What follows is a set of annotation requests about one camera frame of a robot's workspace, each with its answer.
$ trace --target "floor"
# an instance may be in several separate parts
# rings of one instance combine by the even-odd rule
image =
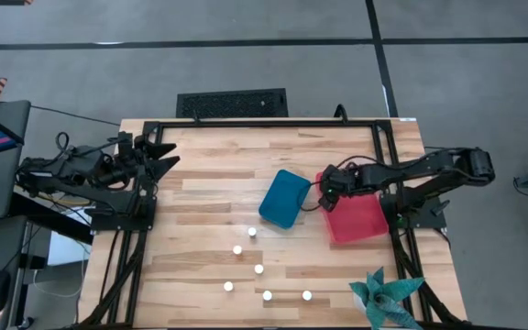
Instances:
[[[381,36],[528,37],[528,1],[375,1]],[[0,44],[224,39],[371,38],[361,0],[36,0],[0,6]],[[528,197],[512,178],[528,164],[528,43],[384,46],[398,115],[416,117],[429,146],[480,146],[497,178],[446,197],[452,253],[469,319],[528,328]],[[286,88],[291,116],[387,116],[372,45],[0,50],[2,100],[28,99],[119,122],[174,117],[176,95]],[[113,126],[33,110],[25,156],[56,153],[53,139],[95,144]],[[71,292],[73,280],[42,283]],[[64,326],[74,299],[31,290],[34,329]]]

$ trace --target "wooden plank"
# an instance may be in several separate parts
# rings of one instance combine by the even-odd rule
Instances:
[[[124,120],[121,129],[138,135],[143,122]],[[424,149],[417,123],[391,122],[400,160],[420,157]],[[396,279],[390,238],[335,245],[320,211],[299,214],[290,230],[258,214],[278,170],[313,180],[329,163],[352,155],[376,157],[368,128],[169,128],[164,141],[178,144],[172,155],[181,161],[159,182],[135,327],[369,325],[356,310],[348,284],[364,281],[379,267],[385,268],[387,281]],[[385,141],[382,146],[388,156]],[[309,193],[305,204],[313,206],[317,199],[316,192]],[[252,226],[256,238],[248,237]],[[453,313],[465,317],[446,242],[430,230],[416,233],[427,280]],[[113,233],[102,233],[93,242],[79,305],[82,318],[98,303],[112,238]],[[232,253],[235,245],[243,247],[241,256]],[[261,275],[254,272],[256,264],[264,266]],[[226,281],[235,284],[232,292],[223,290]],[[118,321],[123,321],[127,288]],[[262,300],[266,290],[273,293],[269,302]],[[301,298],[303,290],[313,293],[311,301]]]

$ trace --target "white cable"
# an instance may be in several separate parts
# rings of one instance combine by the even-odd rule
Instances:
[[[81,242],[78,242],[76,240],[74,240],[76,243],[78,243],[81,247],[82,247],[82,262],[81,262],[81,286],[79,287],[79,290],[77,290],[76,292],[74,293],[71,293],[71,294],[58,294],[58,293],[55,293],[55,292],[49,292],[49,291],[46,291],[42,288],[40,288],[37,284],[36,284],[36,277],[38,276],[38,271],[34,271],[34,278],[32,279],[32,282],[34,284],[34,287],[42,292],[42,293],[46,293],[46,294],[49,294],[49,295],[52,295],[52,296],[55,296],[55,297],[59,297],[59,298],[71,298],[71,297],[74,297],[76,296],[77,294],[81,293],[81,290],[83,289],[83,284],[84,284],[84,262],[86,260],[86,256],[87,254],[91,254],[89,251],[87,251],[87,248],[85,247],[85,245],[83,245]]]

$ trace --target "artificial plant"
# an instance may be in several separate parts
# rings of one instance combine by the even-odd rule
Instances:
[[[384,268],[380,268],[374,275],[368,273],[366,283],[358,281],[349,283],[349,286],[366,306],[372,330],[380,329],[387,318],[406,328],[422,329],[398,302],[419,289],[423,282],[424,278],[417,278],[384,284]]]

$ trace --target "small white ball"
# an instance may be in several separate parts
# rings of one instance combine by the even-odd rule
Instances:
[[[270,301],[272,299],[272,292],[266,290],[264,291],[264,293],[262,293],[262,299],[264,299],[265,301]]]
[[[310,291],[305,290],[302,292],[302,298],[308,302],[313,298],[313,294]]]
[[[234,290],[234,283],[230,282],[230,281],[227,281],[224,283],[224,290],[227,291],[227,292],[230,292],[232,290]]]

